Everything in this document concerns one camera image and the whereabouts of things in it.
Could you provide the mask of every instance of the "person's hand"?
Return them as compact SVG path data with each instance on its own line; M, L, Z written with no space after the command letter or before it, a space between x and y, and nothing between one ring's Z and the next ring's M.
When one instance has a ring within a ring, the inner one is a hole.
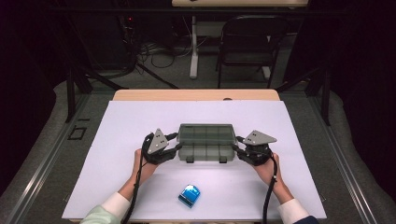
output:
M134 168L129 179L125 182L122 188L119 190L119 194L127 200L131 201L134 194L134 183L136 182L137 173L139 171L140 156L142 155L142 149L137 149L134 152ZM142 185L152 174L159 165L154 165L146 162L145 158L142 160L142 174L140 176L140 185Z
M279 202L282 204L288 202L294 197L282 179L282 174L280 173L279 156L276 153L274 153L274 159L277 164L277 172L273 191ZM265 184L269 185L271 183L271 179L274 176L274 162L272 160L268 160L265 164L259 166L253 166L253 169L257 172Z

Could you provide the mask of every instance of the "forearm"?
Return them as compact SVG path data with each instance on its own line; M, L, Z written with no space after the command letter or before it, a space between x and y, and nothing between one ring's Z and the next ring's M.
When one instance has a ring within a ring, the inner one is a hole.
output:
M278 179L274 185L273 192L277 199L279 200L280 204L286 203L292 199L294 199L293 195L291 194L288 186L283 182L282 179Z
M132 174L131 177L125 182L120 188L119 194L126 200L131 201L134 195L134 184L136 183L136 174Z

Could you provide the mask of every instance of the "white table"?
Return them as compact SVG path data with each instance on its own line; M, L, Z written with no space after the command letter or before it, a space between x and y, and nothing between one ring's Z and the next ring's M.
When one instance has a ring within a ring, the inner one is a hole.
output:
M308 0L172 0L173 7L306 7ZM197 78L198 48L197 48L197 20L192 16L191 36L192 55L190 78Z
M135 100L127 101L128 95ZM173 101L178 96L184 98ZM221 101L226 97L233 100ZM128 178L134 150L141 147L148 133L157 128L165 134L177 132L180 123L231 123L237 135L247 136L255 129L277 138L270 147L281 158L282 175L290 190L311 215L326 218L288 111L276 97L272 90L120 91L115 97L120 101L109 103L63 218L84 218ZM169 147L175 144L176 141L171 141ZM192 209L177 199L188 184L202 192ZM259 221L266 191L267 186L254 170L236 156L226 164L186 163L176 156L162 164L141 186L131 219ZM269 219L280 218L278 206L273 196Z

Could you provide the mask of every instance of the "white sleeve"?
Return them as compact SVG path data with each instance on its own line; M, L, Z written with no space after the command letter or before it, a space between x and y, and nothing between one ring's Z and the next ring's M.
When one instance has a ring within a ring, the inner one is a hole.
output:
M281 204L277 210L284 224L291 224L309 216L297 199Z
M118 192L115 192L101 205L107 210L107 212L113 214L119 220L122 220L130 204L131 202Z

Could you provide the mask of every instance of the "chair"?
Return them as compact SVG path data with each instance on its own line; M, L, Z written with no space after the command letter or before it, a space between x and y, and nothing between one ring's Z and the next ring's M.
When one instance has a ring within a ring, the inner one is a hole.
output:
M271 74L267 88L270 88L280 41L288 29L288 22L279 17L251 15L227 21L222 28L216 65L219 71L218 88L223 65L258 66L258 69L268 66Z

